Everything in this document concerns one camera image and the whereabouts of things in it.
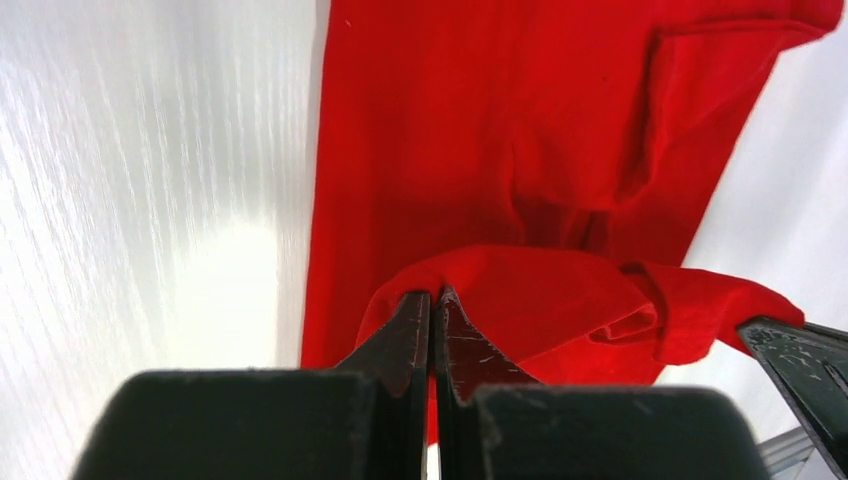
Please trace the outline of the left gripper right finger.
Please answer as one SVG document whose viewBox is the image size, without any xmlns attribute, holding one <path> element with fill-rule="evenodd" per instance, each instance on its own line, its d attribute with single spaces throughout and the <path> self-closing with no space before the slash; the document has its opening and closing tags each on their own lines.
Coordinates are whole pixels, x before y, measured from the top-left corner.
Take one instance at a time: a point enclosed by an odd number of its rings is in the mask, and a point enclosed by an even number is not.
<svg viewBox="0 0 848 480">
<path fill-rule="evenodd" d="M 433 314 L 445 479 L 765 479 L 732 402 L 708 389 L 545 385 L 446 288 Z"/>
</svg>

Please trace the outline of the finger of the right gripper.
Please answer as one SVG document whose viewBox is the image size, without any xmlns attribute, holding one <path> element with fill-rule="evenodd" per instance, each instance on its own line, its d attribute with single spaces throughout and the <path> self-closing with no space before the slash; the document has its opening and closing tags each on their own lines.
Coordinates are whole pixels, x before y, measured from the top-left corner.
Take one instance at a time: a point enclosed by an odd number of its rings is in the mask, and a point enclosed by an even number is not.
<svg viewBox="0 0 848 480">
<path fill-rule="evenodd" d="M 737 329 L 825 463 L 847 477 L 847 334 L 756 317 Z"/>
</svg>

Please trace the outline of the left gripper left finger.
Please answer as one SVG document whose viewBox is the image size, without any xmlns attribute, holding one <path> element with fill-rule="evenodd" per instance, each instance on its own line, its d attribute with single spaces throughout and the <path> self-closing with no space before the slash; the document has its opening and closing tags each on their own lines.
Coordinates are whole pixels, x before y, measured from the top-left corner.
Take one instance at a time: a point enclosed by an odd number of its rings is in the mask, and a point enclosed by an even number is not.
<svg viewBox="0 0 848 480">
<path fill-rule="evenodd" d="M 77 479 L 420 479 L 430 297 L 321 370 L 147 371 L 108 402 Z"/>
</svg>

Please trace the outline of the red t shirt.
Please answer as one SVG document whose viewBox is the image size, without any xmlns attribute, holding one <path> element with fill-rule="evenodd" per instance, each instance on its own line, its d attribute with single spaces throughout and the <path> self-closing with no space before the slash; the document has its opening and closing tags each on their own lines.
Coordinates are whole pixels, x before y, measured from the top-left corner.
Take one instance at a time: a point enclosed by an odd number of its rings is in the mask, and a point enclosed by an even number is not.
<svg viewBox="0 0 848 480">
<path fill-rule="evenodd" d="M 335 1 L 300 364 L 453 287 L 550 384 L 650 385 L 781 294 L 684 257 L 778 56 L 840 1 Z"/>
</svg>

